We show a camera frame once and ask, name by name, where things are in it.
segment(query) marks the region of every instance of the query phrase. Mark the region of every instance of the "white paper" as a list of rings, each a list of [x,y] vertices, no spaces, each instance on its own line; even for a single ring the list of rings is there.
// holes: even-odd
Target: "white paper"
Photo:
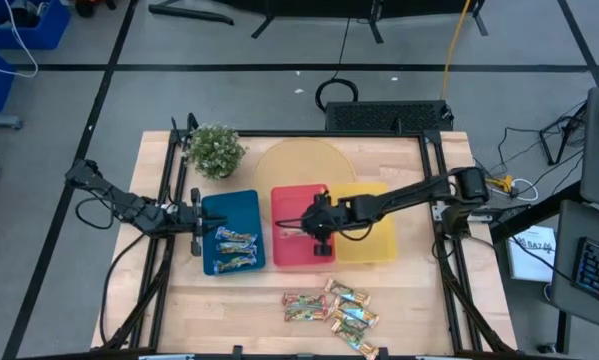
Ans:
[[[556,240],[552,228],[532,226],[515,236],[531,253],[554,266]],[[510,274],[513,279],[528,281],[552,281],[552,269],[541,261],[528,255],[512,238],[508,239],[508,256],[510,258]]]

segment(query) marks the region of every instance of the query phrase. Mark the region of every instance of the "yellow cable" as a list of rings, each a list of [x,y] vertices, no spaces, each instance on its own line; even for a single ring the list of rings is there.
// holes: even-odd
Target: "yellow cable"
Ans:
[[[452,53],[455,51],[455,43],[457,42],[457,38],[459,37],[459,32],[461,31],[461,26],[463,25],[463,20],[466,18],[466,13],[468,12],[469,7],[470,0],[466,0],[466,4],[463,6],[463,10],[461,11],[461,17],[459,18],[459,22],[457,23],[457,28],[455,29],[455,34],[452,36],[450,49],[448,49],[448,60],[446,60],[446,68],[443,71],[443,87],[441,88],[441,100],[445,100],[446,98],[448,76],[450,75],[448,70],[450,69],[450,61],[452,61]]]

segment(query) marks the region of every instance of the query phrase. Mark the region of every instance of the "translucent yellow board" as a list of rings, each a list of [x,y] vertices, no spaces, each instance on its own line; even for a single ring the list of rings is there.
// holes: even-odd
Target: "translucent yellow board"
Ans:
[[[372,194],[378,195],[388,191],[388,186],[383,183],[350,183],[328,185],[332,204],[336,204],[339,198]],[[366,233],[367,229],[346,231],[345,234],[359,238]],[[395,223],[392,216],[384,217],[372,227],[372,231],[362,241],[352,241],[335,234],[335,257],[337,262],[347,264],[376,263],[393,261],[397,256],[397,244],[395,243]]]

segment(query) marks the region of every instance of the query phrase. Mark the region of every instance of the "wooden tabletop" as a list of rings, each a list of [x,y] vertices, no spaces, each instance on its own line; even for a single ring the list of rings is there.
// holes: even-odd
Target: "wooden tabletop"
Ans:
[[[130,191],[157,197],[168,136],[168,132],[143,134]],[[442,139],[448,169],[473,165],[465,133],[442,133]],[[201,190],[202,196],[250,189],[259,158],[283,140],[242,138],[241,142],[249,150],[232,176],[209,181],[191,168],[184,194],[190,194],[193,186]],[[415,139],[322,140],[348,157],[358,181],[384,182],[393,190],[423,180],[421,155]],[[177,166],[178,160],[173,167],[173,188]],[[365,337],[372,345],[388,347],[392,355],[452,354],[439,266],[430,253],[433,233],[427,207],[422,204],[394,213],[398,253],[396,261],[388,264],[278,268],[272,261],[270,225],[262,219],[266,267],[259,272],[206,276],[202,259],[190,254],[190,235],[177,236],[159,351],[230,353],[233,345],[243,345],[247,354],[355,354],[330,332],[331,321],[324,324],[283,320],[284,308],[280,301],[284,292],[321,294],[328,278],[333,277],[372,296],[368,309],[381,317],[377,327]],[[471,230],[474,236],[490,240],[487,226],[471,225]],[[115,256],[138,235],[132,226],[121,225]],[[126,254],[111,277],[105,321],[108,337],[136,304],[147,246],[148,240],[144,240]],[[493,250],[479,242],[464,240],[464,252],[475,305],[501,338],[516,348]],[[463,346],[470,348],[461,306],[457,313]],[[146,311],[142,345],[148,343],[152,315],[151,307]],[[93,346],[100,343],[98,329],[95,329]]]

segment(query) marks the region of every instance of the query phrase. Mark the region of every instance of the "green plant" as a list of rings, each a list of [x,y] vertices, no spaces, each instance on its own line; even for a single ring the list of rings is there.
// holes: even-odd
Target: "green plant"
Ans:
[[[192,133],[186,150],[188,163],[204,177],[217,180],[230,176],[246,154],[234,129],[221,125],[201,125]]]

